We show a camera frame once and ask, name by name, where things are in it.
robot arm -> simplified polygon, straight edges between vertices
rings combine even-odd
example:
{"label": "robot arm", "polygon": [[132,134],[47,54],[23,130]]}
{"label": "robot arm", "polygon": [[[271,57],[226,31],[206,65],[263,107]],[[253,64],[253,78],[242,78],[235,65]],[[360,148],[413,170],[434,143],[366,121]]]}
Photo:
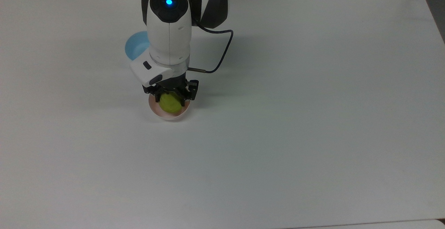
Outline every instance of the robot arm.
{"label": "robot arm", "polygon": [[132,72],[144,91],[155,95],[157,101],[165,91],[176,92],[184,101],[193,100],[198,82],[188,82],[185,77],[189,67],[191,27],[197,23],[209,28],[219,26],[227,18],[228,0],[141,2],[150,46],[130,64]]}

pink bowl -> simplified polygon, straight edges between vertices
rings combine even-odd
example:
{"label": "pink bowl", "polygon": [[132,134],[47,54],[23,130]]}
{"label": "pink bowl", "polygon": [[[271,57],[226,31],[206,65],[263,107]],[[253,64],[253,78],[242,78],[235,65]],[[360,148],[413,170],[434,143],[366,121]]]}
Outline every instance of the pink bowl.
{"label": "pink bowl", "polygon": [[173,121],[173,120],[179,120],[184,113],[187,111],[190,105],[190,101],[186,101],[185,106],[179,111],[175,113],[168,113],[162,110],[162,108],[159,106],[159,103],[156,103],[156,98],[153,95],[150,95],[148,97],[148,104],[150,105],[150,109],[159,116],[159,118],[162,118],[163,120]]}

yellow-green object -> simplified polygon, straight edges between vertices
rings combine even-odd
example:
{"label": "yellow-green object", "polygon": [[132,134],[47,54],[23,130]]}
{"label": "yellow-green object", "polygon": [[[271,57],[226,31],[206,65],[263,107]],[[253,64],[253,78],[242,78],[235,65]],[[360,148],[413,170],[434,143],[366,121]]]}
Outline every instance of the yellow-green object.
{"label": "yellow-green object", "polygon": [[159,107],[168,113],[179,112],[183,108],[181,98],[174,92],[163,93],[159,99]]}

green ball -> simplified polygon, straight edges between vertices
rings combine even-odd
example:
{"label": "green ball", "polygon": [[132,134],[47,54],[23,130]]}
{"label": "green ball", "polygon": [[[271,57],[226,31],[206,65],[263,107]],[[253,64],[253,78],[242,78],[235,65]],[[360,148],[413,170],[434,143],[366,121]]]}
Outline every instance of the green ball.
{"label": "green ball", "polygon": [[179,112],[183,107],[181,106],[181,98],[174,92],[166,92],[161,94],[159,99],[159,107],[164,112],[175,113]]}

blue bowl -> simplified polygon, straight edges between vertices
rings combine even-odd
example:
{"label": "blue bowl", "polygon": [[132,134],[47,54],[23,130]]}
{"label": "blue bowl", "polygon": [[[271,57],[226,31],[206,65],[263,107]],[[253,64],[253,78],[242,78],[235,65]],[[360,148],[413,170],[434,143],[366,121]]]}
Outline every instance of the blue bowl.
{"label": "blue bowl", "polygon": [[125,53],[130,60],[134,60],[147,50],[149,45],[147,31],[138,32],[128,38],[125,43]]}

